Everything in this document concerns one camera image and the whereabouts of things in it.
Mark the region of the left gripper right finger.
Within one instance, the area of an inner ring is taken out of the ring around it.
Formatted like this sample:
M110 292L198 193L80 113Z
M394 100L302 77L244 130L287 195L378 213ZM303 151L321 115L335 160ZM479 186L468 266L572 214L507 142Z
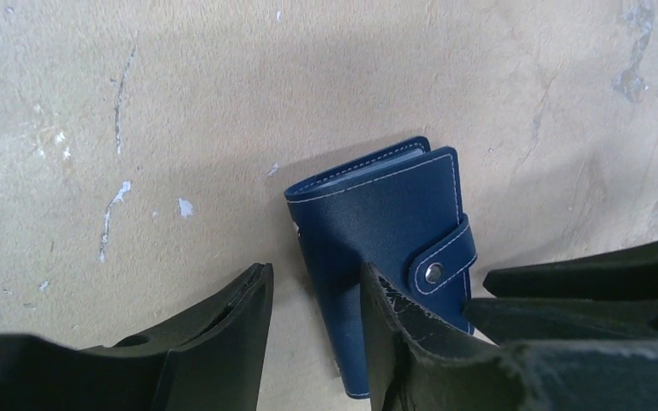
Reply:
M479 339L371 264L361 314L374 410L658 410L658 341Z

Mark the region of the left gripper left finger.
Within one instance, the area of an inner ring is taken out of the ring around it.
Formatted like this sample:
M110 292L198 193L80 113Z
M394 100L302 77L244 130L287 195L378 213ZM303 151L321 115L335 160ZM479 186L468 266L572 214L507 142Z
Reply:
M272 316L273 268L111 347L0 334L0 410L254 410Z

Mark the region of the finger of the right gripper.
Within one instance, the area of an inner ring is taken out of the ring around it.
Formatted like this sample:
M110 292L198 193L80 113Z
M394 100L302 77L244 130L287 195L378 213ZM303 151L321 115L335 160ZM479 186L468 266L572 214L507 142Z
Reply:
M580 259L492 270L483 286L496 297L658 299L658 241Z
M464 317L498 344L658 341L658 299L474 298L465 305Z

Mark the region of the blue leather card holder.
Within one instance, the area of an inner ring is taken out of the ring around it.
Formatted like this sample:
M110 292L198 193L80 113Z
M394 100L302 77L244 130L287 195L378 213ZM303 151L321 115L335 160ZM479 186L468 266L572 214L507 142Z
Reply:
M416 136L310 176L284 197L348 397L369 395L360 272L365 263L465 333L477 251L458 153Z

